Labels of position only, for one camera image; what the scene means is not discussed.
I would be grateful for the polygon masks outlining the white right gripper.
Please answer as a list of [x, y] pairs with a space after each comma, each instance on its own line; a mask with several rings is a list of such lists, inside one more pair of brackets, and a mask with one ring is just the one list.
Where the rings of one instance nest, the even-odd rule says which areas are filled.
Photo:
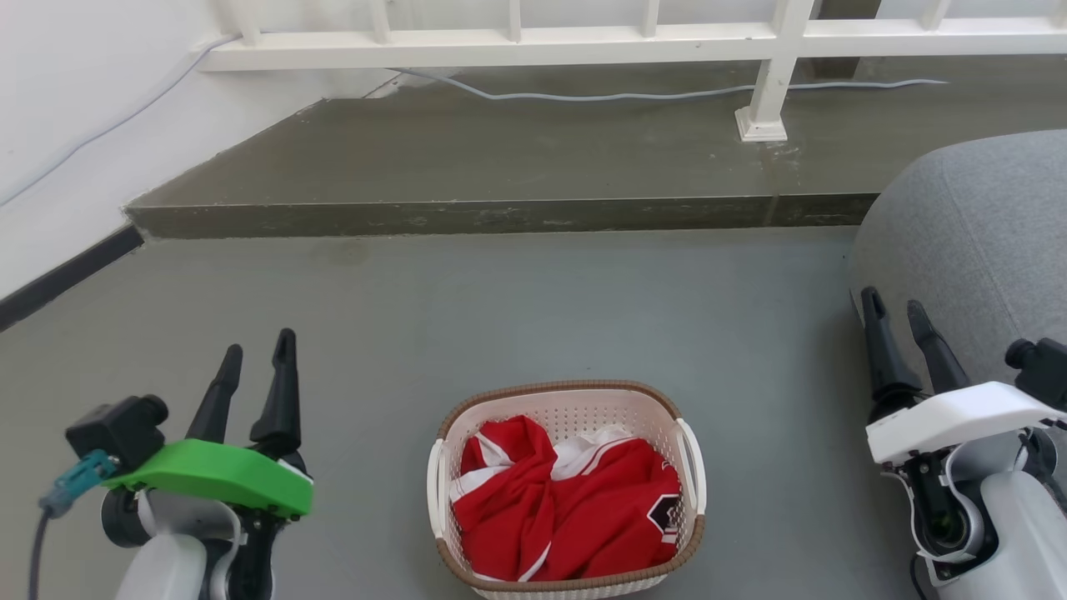
[[936, 453], [1024, 427], [1063, 422], [1064, 412], [1018, 388], [989, 381], [972, 385], [947, 342], [918, 300], [907, 303], [914, 344], [924, 357], [934, 396], [918, 402], [921, 380], [909, 369], [875, 287], [860, 293], [874, 406], [866, 440], [874, 463], [899, 465], [915, 453]]

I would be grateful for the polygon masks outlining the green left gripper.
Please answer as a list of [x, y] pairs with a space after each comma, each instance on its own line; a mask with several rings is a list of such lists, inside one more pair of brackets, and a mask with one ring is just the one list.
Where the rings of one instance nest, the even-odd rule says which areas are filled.
[[310, 514], [313, 480], [283, 462], [302, 444], [294, 330], [278, 331], [273, 376], [250, 441], [256, 451], [224, 445], [233, 395], [243, 372], [243, 347], [232, 344], [218, 366], [186, 439], [168, 444], [131, 473], [103, 481], [108, 489], [157, 489], [205, 498], [283, 519]]

